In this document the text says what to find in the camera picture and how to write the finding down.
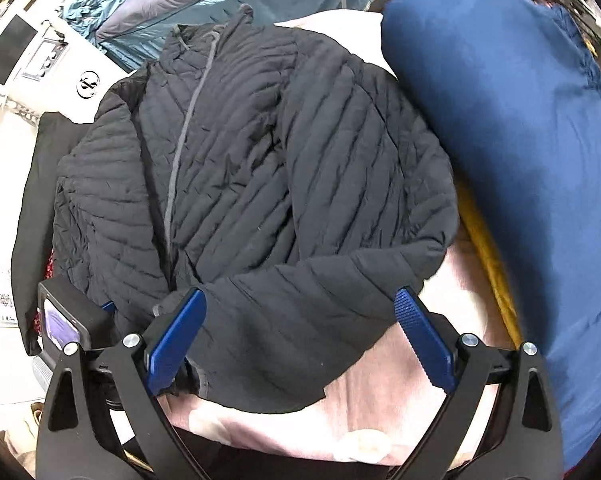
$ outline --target blue pillow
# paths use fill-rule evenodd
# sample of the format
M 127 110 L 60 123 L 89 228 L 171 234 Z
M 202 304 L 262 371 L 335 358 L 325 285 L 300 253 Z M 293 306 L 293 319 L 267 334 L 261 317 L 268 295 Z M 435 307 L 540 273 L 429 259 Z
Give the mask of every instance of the blue pillow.
M 565 469 L 601 432 L 601 72 L 530 0 L 393 0 L 382 52 L 467 177 L 547 358 Z

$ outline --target yellow blanket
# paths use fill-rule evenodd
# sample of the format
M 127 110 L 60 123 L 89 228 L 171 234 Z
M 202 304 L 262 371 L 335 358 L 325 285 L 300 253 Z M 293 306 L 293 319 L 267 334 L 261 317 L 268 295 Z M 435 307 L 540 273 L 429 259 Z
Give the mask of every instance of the yellow blanket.
M 460 217 L 467 227 L 469 237 L 474 242 L 475 250 L 485 268 L 491 289 L 496 298 L 496 303 L 503 316 L 507 332 L 516 347 L 522 344 L 522 333 L 518 325 L 518 315 L 511 298 L 507 276 L 498 255 L 498 249 L 491 238 L 491 233 L 483 220 L 480 211 L 475 205 L 474 198 L 464 182 L 456 179 L 456 192 L 458 193 L 458 210 Z

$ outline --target monitor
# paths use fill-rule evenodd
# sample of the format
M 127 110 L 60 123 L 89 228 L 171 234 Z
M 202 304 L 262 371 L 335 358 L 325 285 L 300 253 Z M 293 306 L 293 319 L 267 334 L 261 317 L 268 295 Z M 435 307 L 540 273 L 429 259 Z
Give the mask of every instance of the monitor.
M 38 30 L 15 14 L 0 35 L 0 85 L 4 86 Z

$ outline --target camera screen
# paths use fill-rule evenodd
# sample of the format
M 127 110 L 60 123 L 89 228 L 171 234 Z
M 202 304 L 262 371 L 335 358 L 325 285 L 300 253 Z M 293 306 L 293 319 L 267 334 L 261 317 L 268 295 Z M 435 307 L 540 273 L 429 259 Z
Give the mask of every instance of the camera screen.
M 47 337 L 62 350 L 67 343 L 80 343 L 80 334 L 50 300 L 45 300 L 45 332 Z

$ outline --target red fabric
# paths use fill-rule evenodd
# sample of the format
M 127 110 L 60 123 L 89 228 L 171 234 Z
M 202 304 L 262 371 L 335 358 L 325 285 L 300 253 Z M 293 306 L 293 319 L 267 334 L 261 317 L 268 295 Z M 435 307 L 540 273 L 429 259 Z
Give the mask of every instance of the red fabric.
M 49 259 L 47 260 L 47 265 L 45 266 L 45 279 L 48 280 L 54 275 L 54 251 L 50 254 Z M 36 333 L 40 335 L 40 311 L 36 312 L 36 316 L 34 316 L 34 330 Z

